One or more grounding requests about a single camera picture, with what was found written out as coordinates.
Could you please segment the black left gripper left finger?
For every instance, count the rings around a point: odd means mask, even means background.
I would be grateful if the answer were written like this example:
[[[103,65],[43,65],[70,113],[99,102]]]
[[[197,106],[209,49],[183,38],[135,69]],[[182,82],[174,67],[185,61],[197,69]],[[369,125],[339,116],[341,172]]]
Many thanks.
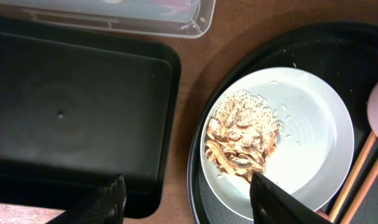
[[[96,189],[47,224],[123,224],[127,199],[123,175]]]

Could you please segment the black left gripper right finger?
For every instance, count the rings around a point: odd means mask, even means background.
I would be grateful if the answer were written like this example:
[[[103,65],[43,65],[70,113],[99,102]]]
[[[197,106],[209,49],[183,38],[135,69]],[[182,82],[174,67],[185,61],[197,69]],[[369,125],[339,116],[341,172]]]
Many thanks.
[[[250,198],[256,224],[329,223],[260,173],[252,175]]]

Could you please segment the rice and nut shells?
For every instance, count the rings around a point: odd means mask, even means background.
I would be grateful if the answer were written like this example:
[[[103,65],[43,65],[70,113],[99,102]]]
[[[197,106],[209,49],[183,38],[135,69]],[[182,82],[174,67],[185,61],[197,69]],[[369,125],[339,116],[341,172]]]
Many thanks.
[[[223,175],[250,183],[254,173],[265,172],[283,126],[265,98],[236,91],[218,103],[206,125],[205,155]]]

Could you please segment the wooden chopstick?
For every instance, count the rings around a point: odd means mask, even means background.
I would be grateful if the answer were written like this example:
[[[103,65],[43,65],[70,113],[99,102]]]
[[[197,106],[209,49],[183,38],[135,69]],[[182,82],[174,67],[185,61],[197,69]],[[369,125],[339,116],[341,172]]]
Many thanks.
[[[365,163],[365,161],[366,161],[376,139],[377,139],[377,137],[376,137],[375,132],[371,131],[369,136],[367,137],[366,142],[364,143],[357,159],[356,159],[356,162],[355,162],[353,168],[351,169],[351,171],[348,175],[348,178],[346,179],[346,181],[343,185],[343,188],[341,189],[341,191],[338,195],[338,198],[336,199],[336,201],[333,205],[333,208],[330,211],[330,214],[328,215],[328,220],[331,223],[334,223],[334,221],[336,220],[338,213],[341,210],[341,207],[343,206],[343,203],[345,202],[349,192],[351,191],[352,187],[354,186],[354,182],[357,179],[357,177],[358,177],[358,175],[361,171],[361,168],[364,165],[364,163]],[[362,203],[365,195],[367,194],[367,191],[368,190],[364,187],[361,187],[359,189],[359,192],[355,196],[352,204],[350,205],[350,208],[348,209],[348,211],[345,214],[345,217],[343,218],[344,223],[348,223],[348,222],[351,221],[353,215],[355,214],[355,212],[359,208],[360,204]]]
[[[376,159],[366,179],[362,183],[361,188],[358,190],[348,210],[344,214],[344,217],[341,220],[341,224],[349,224],[349,222],[352,220],[353,216],[357,212],[358,208],[360,207],[362,201],[366,197],[369,189],[371,188],[371,185],[373,184],[377,176],[378,176],[378,158]]]

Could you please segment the grey plate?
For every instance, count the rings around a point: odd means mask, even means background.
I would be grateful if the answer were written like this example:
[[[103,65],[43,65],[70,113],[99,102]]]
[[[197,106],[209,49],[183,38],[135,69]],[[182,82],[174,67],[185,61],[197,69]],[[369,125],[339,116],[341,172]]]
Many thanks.
[[[354,128],[343,100],[309,72],[275,67],[229,85],[208,114],[241,90],[265,99],[283,124],[265,176],[309,209],[319,210],[340,189],[353,160]]]

